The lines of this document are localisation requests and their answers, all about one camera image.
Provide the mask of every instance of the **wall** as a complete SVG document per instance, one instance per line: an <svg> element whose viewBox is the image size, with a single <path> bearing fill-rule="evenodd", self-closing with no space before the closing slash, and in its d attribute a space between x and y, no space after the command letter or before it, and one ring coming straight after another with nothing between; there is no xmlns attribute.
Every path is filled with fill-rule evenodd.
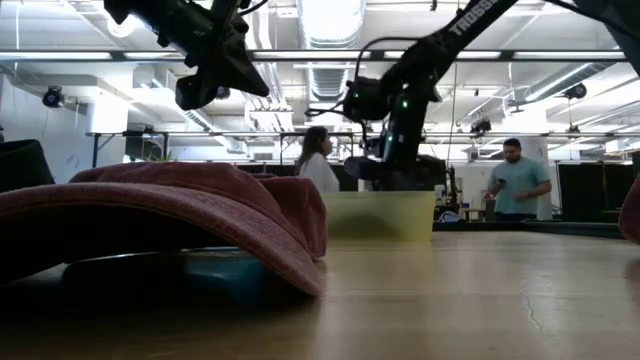
<svg viewBox="0 0 640 360"><path fill-rule="evenodd" d="M468 202L470 207L479 208L482 204L482 191L487 189L491 170L498 163L453 164L456 177L462 178L462 201ZM551 180L551 204L560 206L560 189L555 164L549 165L549 179Z"/></svg>
<svg viewBox="0 0 640 360"><path fill-rule="evenodd" d="M56 183L66 183L77 172L91 168L93 139L85 135L90 120L73 110L48 109L41 96L14 87L7 76L0 78L5 140L40 140ZM114 139L100 151L98 166L122 162L121 140Z"/></svg>

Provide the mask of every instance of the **wooden table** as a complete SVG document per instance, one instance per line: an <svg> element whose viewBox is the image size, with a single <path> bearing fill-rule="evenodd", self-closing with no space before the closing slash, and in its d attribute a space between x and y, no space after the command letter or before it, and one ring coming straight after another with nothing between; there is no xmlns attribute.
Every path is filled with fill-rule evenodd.
<svg viewBox="0 0 640 360"><path fill-rule="evenodd" d="M256 281L252 259L238 263L227 276L210 268L207 286L194 280L207 266L182 277L177 262L151 261L138 272L84 264L65 286L56 268L5 287L0 359L640 358L640 247L625 241L333 240L315 300Z"/></svg>

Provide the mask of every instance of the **teal object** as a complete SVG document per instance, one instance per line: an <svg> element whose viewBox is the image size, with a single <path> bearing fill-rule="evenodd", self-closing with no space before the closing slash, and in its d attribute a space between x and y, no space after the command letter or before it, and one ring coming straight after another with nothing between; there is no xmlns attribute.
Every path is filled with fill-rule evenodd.
<svg viewBox="0 0 640 360"><path fill-rule="evenodd" d="M547 170L541 163L525 157L522 157L516 163L505 161L496 166L491 172L489 186L493 186L500 179L504 180L506 184L496 197L494 212L503 214L537 214L537 198L517 201L515 197L523 192L532 191L540 184L549 181Z"/></svg>

